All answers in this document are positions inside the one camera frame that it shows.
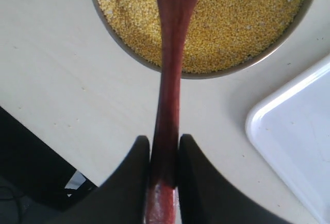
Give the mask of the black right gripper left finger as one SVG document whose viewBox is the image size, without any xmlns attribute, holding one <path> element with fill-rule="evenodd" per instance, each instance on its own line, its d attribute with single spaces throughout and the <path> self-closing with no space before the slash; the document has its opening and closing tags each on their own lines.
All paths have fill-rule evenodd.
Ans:
<svg viewBox="0 0 330 224">
<path fill-rule="evenodd" d="M 138 136 L 114 173 L 84 200 L 49 223 L 143 223 L 150 143 Z"/>
</svg>

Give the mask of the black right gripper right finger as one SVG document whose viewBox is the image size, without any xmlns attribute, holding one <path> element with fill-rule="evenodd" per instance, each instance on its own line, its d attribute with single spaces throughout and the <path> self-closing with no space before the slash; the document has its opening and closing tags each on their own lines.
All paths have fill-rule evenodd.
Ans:
<svg viewBox="0 0 330 224">
<path fill-rule="evenodd" d="M 286 223 L 227 181 L 194 138 L 180 138 L 178 194 L 182 223 Z"/>
</svg>

